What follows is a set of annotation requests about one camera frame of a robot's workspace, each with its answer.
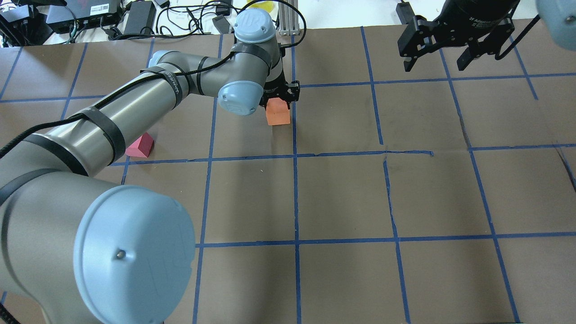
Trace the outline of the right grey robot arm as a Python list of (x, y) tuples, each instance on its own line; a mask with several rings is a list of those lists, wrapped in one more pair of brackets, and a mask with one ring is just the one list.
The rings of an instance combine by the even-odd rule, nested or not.
[(539, 21), (545, 23), (557, 45), (566, 50), (575, 49), (573, 0), (537, 0), (537, 15), (505, 48), (516, 29), (513, 16), (519, 4), (518, 0), (447, 0), (440, 14), (429, 21), (415, 14), (411, 4), (402, 0), (396, 12), (405, 30), (397, 46), (405, 60), (405, 71), (410, 72), (420, 57), (443, 48), (463, 47), (457, 60), (459, 71), (485, 54), (500, 61)]

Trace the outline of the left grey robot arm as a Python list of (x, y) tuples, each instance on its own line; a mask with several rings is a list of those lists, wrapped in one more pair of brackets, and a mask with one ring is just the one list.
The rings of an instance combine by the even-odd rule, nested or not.
[(1, 285), (48, 324), (161, 324), (193, 272), (185, 207), (146, 187), (95, 179), (190, 94), (250, 115), (297, 101), (268, 12), (244, 6), (224, 58), (157, 51), (134, 80), (1, 150)]

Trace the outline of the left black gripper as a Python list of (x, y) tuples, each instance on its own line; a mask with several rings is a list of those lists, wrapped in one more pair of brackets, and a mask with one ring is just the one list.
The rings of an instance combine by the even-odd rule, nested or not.
[(261, 101), (280, 98), (286, 101), (288, 108), (300, 100), (301, 84), (299, 81), (288, 82), (284, 73), (283, 58), (280, 57), (272, 67), (263, 87)]

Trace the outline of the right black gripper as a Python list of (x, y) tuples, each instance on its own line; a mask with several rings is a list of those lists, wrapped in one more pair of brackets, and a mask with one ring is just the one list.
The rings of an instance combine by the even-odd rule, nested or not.
[(405, 72), (441, 47), (468, 47), (457, 59), (459, 71), (484, 54), (498, 57), (515, 27), (510, 16), (516, 0), (447, 0), (437, 18), (413, 16), (398, 39)]

